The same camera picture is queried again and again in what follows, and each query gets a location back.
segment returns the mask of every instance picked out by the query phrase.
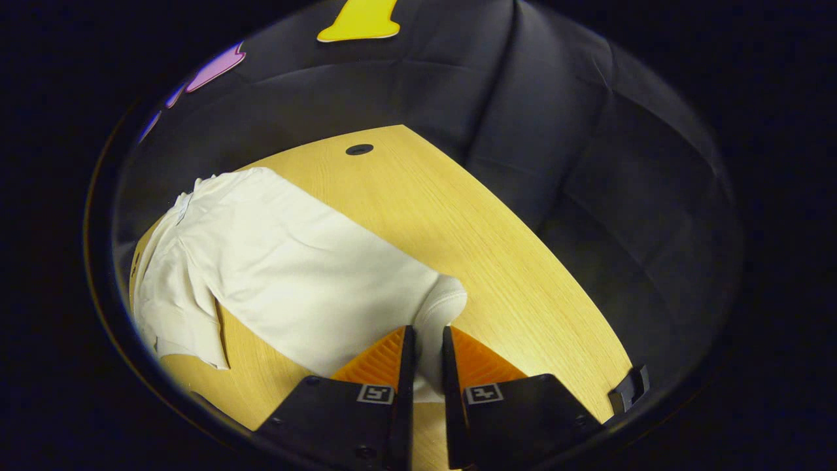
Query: folded cloth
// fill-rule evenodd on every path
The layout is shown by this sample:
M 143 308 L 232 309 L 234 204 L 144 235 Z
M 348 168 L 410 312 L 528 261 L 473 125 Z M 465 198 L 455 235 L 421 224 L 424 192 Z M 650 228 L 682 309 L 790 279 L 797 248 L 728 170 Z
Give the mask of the folded cloth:
M 329 376 L 405 324 L 417 334 L 416 401 L 442 401 L 442 330 L 467 294 L 269 168 L 198 179 L 151 234 L 134 321 L 158 358 L 229 368 L 217 299 L 281 354 Z

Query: white shirt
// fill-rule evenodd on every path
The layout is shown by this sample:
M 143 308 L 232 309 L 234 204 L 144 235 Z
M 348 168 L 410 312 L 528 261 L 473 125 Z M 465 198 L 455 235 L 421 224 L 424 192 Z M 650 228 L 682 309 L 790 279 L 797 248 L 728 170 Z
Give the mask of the white shirt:
M 215 299 L 281 354 L 333 375 L 397 327 L 416 329 L 416 401 L 442 401 L 442 329 L 467 295 L 281 178 L 252 168 L 198 179 L 137 267 L 134 320 L 157 357 L 229 368 Z

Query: wood grain surface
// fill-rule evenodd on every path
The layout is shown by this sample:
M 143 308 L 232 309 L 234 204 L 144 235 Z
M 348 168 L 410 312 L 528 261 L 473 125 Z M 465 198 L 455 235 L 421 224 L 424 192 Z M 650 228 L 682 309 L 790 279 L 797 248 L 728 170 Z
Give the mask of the wood grain surface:
M 357 144 L 374 149 L 347 155 Z M 459 278 L 468 304 L 454 326 L 528 375 L 554 374 L 599 421 L 613 415 L 607 393 L 631 364 L 607 321 L 523 222 L 418 134 L 404 126 L 354 132 L 241 170 L 252 167 L 272 168 L 415 259 Z M 310 372 L 218 307 L 230 370 L 186 355 L 163 357 L 162 367 L 255 429 Z M 418 403 L 414 414 L 413 469 L 447 469 L 444 405 Z

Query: pink shape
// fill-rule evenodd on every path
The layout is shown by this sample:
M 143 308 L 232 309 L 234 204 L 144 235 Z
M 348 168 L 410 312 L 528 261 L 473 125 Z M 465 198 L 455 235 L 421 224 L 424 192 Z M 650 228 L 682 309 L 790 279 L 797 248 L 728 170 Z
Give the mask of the pink shape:
M 186 85 L 186 93 L 192 93 L 212 80 L 215 80 L 215 78 L 227 70 L 230 70 L 240 64 L 241 61 L 244 60 L 244 56 L 247 55 L 246 53 L 241 52 L 241 44 L 243 44 L 243 42 L 236 44 L 220 56 L 213 59 L 212 62 L 206 64 L 198 72 L 198 74 L 195 75 L 195 78 L 189 82 L 189 85 Z
M 166 100 L 166 108 L 172 109 L 172 106 L 177 103 L 177 98 L 180 98 L 180 94 L 183 92 L 184 88 L 186 88 L 186 84 L 180 85 L 180 88 L 174 92 L 174 95 L 168 97 L 168 100 Z
M 148 126 L 146 126 L 146 130 L 142 132 L 142 135 L 140 136 L 140 141 L 139 142 L 142 142 L 142 140 L 146 138 L 148 133 L 151 132 L 151 129 L 154 127 L 155 124 L 157 124 L 157 120 L 160 119 L 161 114 L 162 114 L 162 111 L 158 111 L 157 114 L 154 115 L 154 117 L 151 119 L 151 122 L 149 122 Z

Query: yellow sticker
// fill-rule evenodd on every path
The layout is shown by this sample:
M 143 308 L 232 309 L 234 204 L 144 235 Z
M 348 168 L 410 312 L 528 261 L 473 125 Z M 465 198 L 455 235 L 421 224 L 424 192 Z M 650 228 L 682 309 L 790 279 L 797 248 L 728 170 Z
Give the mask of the yellow sticker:
M 321 43 L 380 39 L 398 34 L 401 26 L 389 19 L 397 0 L 347 0 L 334 24 L 316 36 Z

